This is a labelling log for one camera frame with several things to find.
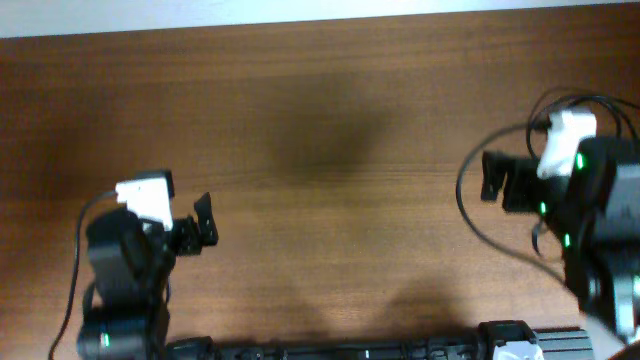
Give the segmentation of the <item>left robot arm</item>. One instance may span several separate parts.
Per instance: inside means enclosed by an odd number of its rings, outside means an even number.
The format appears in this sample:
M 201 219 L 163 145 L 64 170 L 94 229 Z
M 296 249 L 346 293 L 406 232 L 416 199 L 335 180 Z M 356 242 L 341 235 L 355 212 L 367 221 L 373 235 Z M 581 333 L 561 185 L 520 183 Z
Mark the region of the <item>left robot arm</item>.
M 166 343 L 170 314 L 170 274 L 179 256 L 197 256 L 219 235 L 211 196 L 195 203 L 194 217 L 174 228 L 144 220 L 121 206 L 86 229 L 94 281 L 83 296 L 83 323 L 77 337 L 82 359 L 174 359 Z

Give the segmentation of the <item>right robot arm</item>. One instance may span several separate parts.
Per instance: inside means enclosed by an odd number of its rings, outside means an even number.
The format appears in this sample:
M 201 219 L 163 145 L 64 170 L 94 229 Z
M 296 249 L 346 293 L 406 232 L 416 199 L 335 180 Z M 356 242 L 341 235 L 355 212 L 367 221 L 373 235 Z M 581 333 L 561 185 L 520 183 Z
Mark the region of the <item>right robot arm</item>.
M 639 336 L 639 142 L 580 141 L 571 172 L 542 180 L 537 161 L 482 155 L 484 201 L 508 213 L 536 213 L 562 246 L 564 283 L 582 312 L 620 340 Z

